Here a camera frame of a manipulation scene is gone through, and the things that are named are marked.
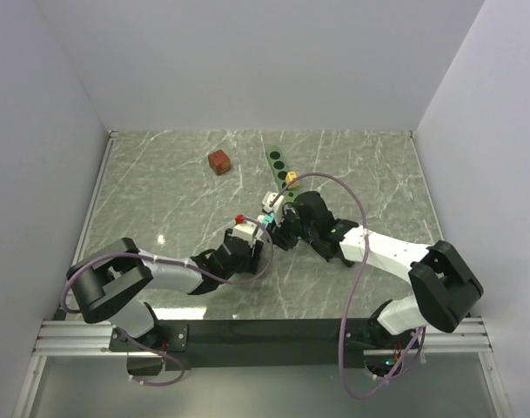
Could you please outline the teal plug adapter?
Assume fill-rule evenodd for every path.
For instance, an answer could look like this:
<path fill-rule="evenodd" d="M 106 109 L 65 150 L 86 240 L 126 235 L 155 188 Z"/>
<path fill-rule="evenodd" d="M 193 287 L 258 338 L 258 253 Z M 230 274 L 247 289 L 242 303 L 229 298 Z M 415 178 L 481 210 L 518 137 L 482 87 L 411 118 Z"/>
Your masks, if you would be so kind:
<path fill-rule="evenodd" d="M 264 213 L 259 215 L 258 221 L 264 228 L 275 225 L 275 217 L 273 213 Z"/>

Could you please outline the yellow plug adapter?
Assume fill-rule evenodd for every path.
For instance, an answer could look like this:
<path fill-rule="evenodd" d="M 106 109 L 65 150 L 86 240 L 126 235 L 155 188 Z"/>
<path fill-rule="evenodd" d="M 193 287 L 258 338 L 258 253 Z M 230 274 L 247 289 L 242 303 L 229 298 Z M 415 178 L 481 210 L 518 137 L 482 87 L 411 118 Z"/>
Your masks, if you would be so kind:
<path fill-rule="evenodd" d="M 288 172 L 285 176 L 285 182 L 290 183 L 297 177 L 296 172 Z"/>

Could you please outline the green power strip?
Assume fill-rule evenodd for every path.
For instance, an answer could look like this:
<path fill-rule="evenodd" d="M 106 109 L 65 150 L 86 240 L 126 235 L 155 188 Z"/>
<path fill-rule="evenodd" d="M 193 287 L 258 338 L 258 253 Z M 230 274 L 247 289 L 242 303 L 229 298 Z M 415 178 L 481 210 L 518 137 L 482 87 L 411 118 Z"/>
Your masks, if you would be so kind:
<path fill-rule="evenodd" d="M 268 145 L 265 148 L 265 157 L 272 172 L 275 184 L 274 192 L 279 192 L 285 187 L 285 178 L 291 169 L 285 160 L 283 152 L 277 145 Z"/>

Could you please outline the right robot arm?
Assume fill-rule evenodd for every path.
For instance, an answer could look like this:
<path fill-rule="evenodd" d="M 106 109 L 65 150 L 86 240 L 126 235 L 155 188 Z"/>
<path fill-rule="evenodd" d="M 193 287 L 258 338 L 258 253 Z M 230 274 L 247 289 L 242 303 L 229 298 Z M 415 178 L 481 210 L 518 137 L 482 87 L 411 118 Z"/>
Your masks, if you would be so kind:
<path fill-rule="evenodd" d="M 419 327 L 449 334 L 484 293 L 456 248 L 444 240 L 416 244 L 368 231 L 357 222 L 335 218 L 318 192 L 303 192 L 291 202 L 268 192 L 262 206 L 273 217 L 271 234 L 281 249 L 290 250 L 303 240 L 325 261 L 338 259 L 348 267 L 365 262 L 411 287 L 412 295 L 385 301 L 346 330 L 346 338 L 365 349 L 388 348 Z"/>

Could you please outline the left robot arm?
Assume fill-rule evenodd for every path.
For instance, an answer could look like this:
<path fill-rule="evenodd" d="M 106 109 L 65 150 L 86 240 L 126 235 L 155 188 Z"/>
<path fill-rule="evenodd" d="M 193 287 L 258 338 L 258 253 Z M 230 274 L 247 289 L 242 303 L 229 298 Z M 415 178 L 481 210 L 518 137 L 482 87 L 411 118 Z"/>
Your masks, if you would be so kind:
<path fill-rule="evenodd" d="M 187 295 L 213 292 L 236 273 L 255 274 L 264 242 L 260 233 L 225 231 L 223 243 L 188 259 L 161 258 L 122 238 L 72 266 L 62 295 L 62 308 L 72 293 L 86 323 L 109 321 L 139 349 L 164 347 L 166 338 L 152 307 L 137 298 L 146 287 Z"/>

